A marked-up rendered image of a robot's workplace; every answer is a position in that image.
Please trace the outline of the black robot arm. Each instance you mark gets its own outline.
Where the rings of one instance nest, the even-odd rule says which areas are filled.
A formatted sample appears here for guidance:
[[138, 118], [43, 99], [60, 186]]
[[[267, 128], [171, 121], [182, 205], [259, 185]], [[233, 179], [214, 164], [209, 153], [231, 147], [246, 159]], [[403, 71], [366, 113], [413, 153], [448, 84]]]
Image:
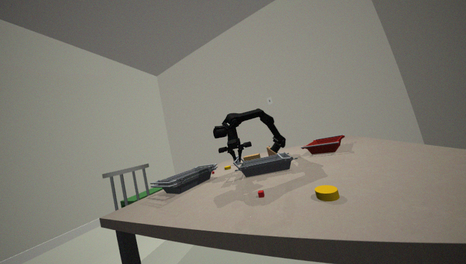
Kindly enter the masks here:
[[[257, 108], [252, 111], [244, 112], [244, 113], [229, 113], [225, 120], [222, 122], [222, 126], [215, 126], [213, 130], [214, 137], [223, 138], [231, 135], [236, 135], [236, 127], [239, 126], [243, 121], [253, 119], [259, 117], [260, 120], [268, 126], [270, 131], [273, 133], [273, 141], [275, 144], [270, 148], [275, 153], [278, 153], [279, 149], [285, 147], [285, 138], [279, 133], [276, 126], [274, 125], [274, 118], [270, 115], [266, 114], [263, 110]], [[230, 125], [228, 126], [227, 123]], [[234, 137], [234, 139], [230, 140], [228, 138], [228, 149], [237, 148], [240, 145], [240, 139]]]

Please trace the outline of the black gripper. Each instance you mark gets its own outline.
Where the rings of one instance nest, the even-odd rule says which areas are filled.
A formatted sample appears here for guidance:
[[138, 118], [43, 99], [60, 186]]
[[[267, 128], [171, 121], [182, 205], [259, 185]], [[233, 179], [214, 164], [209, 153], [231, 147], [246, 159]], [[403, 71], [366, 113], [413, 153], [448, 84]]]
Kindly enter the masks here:
[[[230, 140], [234, 139], [234, 137], [236, 137], [238, 139], [237, 134], [228, 136], [228, 138], [230, 138]], [[218, 151], [219, 151], [219, 153], [228, 151], [228, 153], [230, 153], [232, 155], [234, 160], [236, 160], [235, 151], [233, 149], [238, 149], [238, 157], [239, 157], [239, 161], [241, 162], [241, 153], [242, 153], [242, 150], [244, 149], [243, 147], [251, 147], [251, 146], [252, 146], [251, 142], [244, 142], [243, 144], [238, 145], [237, 148], [228, 149], [228, 147], [222, 147], [222, 148], [219, 148]]]

